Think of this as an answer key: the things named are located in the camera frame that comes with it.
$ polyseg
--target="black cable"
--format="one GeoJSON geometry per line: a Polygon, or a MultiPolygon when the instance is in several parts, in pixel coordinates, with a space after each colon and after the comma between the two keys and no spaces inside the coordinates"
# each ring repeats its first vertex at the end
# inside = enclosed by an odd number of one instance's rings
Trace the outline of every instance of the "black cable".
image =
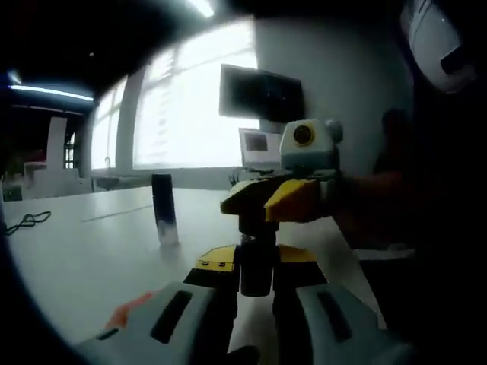
{"type": "Polygon", "coordinates": [[[51,216],[50,211],[43,211],[39,214],[25,214],[22,221],[19,224],[14,224],[13,226],[5,229],[5,234],[11,236],[21,227],[33,227],[37,223],[43,223],[51,216]]]}

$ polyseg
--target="robot eye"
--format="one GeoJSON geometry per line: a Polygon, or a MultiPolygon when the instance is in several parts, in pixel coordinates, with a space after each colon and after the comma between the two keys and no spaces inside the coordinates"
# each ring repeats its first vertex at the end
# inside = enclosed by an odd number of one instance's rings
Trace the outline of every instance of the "robot eye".
{"type": "Polygon", "coordinates": [[[299,125],[294,130],[293,136],[299,145],[307,145],[313,141],[313,132],[307,125],[299,125]]]}

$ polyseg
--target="desk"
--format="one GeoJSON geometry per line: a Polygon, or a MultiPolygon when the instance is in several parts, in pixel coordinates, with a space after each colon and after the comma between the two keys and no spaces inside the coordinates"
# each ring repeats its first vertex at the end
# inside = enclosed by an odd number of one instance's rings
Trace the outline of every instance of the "desk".
{"type": "MultiPolygon", "coordinates": [[[[53,213],[45,223],[11,236],[11,252],[47,319],[68,343],[76,344],[103,328],[116,306],[182,281],[201,254],[238,243],[237,217],[219,211],[226,194],[174,190],[180,237],[176,247],[159,244],[150,187],[5,203],[8,225],[26,213],[53,213]]],[[[342,283],[379,313],[360,265],[332,218],[281,224],[277,239],[314,251],[330,282],[342,283]]],[[[238,303],[231,348],[274,348],[272,295],[240,296],[238,303]]]]}

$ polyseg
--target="ceiling light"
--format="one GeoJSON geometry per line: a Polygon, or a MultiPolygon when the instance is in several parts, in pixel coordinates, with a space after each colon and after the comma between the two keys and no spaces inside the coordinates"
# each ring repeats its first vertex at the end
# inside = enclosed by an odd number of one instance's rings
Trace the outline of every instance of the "ceiling light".
{"type": "Polygon", "coordinates": [[[206,17],[212,17],[214,12],[208,0],[188,0],[195,8],[197,8],[206,17]]]}
{"type": "Polygon", "coordinates": [[[15,71],[9,71],[8,78],[10,78],[10,81],[12,81],[14,84],[22,84],[21,78],[15,71]]]}
{"type": "Polygon", "coordinates": [[[84,97],[83,95],[66,93],[65,91],[44,89],[42,87],[24,86],[24,85],[10,85],[9,88],[11,88],[12,90],[36,91],[38,93],[62,95],[64,97],[75,97],[76,99],[93,101],[93,98],[92,97],[84,97]]]}

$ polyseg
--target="white chair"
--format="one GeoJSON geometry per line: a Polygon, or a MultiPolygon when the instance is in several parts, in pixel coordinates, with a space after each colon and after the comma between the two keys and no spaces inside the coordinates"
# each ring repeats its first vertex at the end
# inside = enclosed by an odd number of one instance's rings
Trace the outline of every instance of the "white chair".
{"type": "Polygon", "coordinates": [[[78,169],[36,170],[33,173],[33,197],[54,198],[90,192],[79,178],[78,169]]]}

